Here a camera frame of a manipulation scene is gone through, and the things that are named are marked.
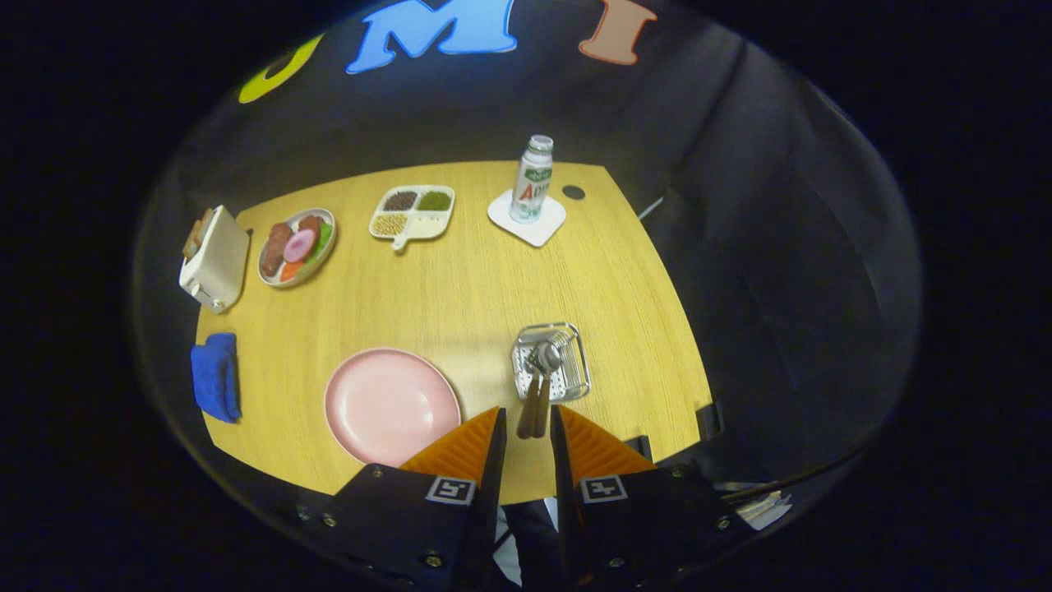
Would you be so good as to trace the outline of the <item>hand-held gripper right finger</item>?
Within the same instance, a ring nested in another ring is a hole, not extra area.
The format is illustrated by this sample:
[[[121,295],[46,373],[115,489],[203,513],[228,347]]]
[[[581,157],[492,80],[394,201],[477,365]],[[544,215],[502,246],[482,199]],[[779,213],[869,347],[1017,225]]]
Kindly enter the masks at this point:
[[[549,434],[565,591],[672,591],[755,535],[694,468],[658,467],[564,405]]]

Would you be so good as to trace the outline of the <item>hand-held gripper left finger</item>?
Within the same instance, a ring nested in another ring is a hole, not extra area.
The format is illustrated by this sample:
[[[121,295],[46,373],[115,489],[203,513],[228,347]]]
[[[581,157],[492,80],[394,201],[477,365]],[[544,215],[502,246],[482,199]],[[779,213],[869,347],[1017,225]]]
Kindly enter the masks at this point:
[[[507,442],[493,407],[401,467],[365,465],[316,514],[342,562],[391,591],[483,591]]]

